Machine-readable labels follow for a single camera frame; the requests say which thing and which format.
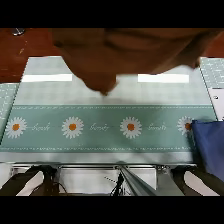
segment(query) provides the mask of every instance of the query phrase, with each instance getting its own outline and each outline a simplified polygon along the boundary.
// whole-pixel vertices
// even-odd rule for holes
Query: blue cloth
[[[224,122],[193,120],[192,130],[206,171],[224,181]]]

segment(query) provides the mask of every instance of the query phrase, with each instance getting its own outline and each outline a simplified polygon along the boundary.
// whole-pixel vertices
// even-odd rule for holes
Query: yellow flower center
[[[19,130],[19,128],[20,128],[20,125],[19,125],[19,124],[14,124],[14,125],[12,126],[12,130],[13,130],[13,131],[17,131],[17,130]]]
[[[191,130],[191,124],[186,123],[186,124],[185,124],[185,128],[186,128],[188,131],[190,131],[190,130]]]
[[[135,130],[135,126],[133,124],[128,124],[127,126],[129,131],[134,131]]]
[[[76,129],[76,124],[70,124],[70,125],[69,125],[69,129],[70,129],[71,131],[74,131],[74,130]]]

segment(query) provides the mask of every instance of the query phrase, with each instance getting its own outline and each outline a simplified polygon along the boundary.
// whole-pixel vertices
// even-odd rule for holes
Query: reddish brown surface
[[[0,83],[19,82],[28,57],[58,56],[47,28],[26,28],[22,36],[13,36],[10,29],[0,29]],[[224,58],[224,33],[204,54]]]

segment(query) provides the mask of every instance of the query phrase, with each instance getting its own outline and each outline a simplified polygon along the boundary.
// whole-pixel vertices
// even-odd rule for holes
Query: white daisy print
[[[21,117],[14,117],[11,121],[8,122],[6,126],[6,135],[8,138],[17,138],[23,134],[27,128],[25,119]]]
[[[69,117],[68,119],[66,119],[65,122],[63,122],[63,135],[65,135],[66,138],[75,138],[76,136],[82,134],[81,131],[83,130],[83,126],[83,121],[80,120],[78,117]]]
[[[191,123],[193,119],[187,116],[179,119],[177,127],[178,130],[182,132],[182,135],[186,135],[188,132],[191,131]]]
[[[139,136],[141,134],[142,125],[138,119],[135,119],[134,117],[126,117],[126,119],[123,119],[120,125],[121,129],[120,131],[123,131],[123,135],[126,136],[126,138],[135,138],[136,136]]]

